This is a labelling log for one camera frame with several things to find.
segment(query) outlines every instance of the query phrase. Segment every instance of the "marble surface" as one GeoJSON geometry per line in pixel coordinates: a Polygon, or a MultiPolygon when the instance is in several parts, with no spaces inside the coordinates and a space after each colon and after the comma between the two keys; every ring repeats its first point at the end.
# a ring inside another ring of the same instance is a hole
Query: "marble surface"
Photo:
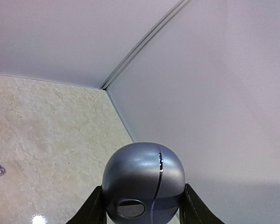
{"type": "Polygon", "coordinates": [[[66,223],[129,143],[104,91],[0,77],[0,224],[66,223]]]}

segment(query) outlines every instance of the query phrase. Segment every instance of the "round hole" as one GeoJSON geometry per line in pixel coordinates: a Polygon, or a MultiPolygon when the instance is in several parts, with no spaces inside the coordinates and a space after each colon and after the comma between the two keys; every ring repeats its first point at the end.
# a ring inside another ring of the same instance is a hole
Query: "round hole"
{"type": "Polygon", "coordinates": [[[127,218],[134,218],[144,213],[144,205],[136,200],[128,200],[119,204],[117,212],[127,218]]]}

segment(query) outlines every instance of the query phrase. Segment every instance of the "floor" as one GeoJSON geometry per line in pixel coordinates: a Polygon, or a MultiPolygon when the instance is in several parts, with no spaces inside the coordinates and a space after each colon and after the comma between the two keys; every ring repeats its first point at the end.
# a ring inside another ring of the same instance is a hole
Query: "floor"
{"type": "Polygon", "coordinates": [[[0,224],[66,223],[128,143],[104,91],[0,76],[0,224]]]}

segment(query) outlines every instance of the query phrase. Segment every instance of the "circular opening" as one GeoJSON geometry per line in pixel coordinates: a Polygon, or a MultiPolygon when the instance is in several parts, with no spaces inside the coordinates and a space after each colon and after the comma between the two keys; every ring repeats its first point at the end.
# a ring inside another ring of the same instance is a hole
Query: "circular opening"
{"type": "Polygon", "coordinates": [[[144,205],[140,201],[128,200],[120,203],[117,212],[127,218],[135,218],[144,213],[144,205]]]}

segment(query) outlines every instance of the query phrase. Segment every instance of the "white wall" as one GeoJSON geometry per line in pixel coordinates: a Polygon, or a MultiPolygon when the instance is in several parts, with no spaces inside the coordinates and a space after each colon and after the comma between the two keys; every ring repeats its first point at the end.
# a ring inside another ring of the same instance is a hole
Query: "white wall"
{"type": "Polygon", "coordinates": [[[109,94],[227,224],[280,224],[280,0],[193,0],[109,94]]]}
{"type": "Polygon", "coordinates": [[[177,2],[0,1],[0,74],[99,88],[177,2]]]}

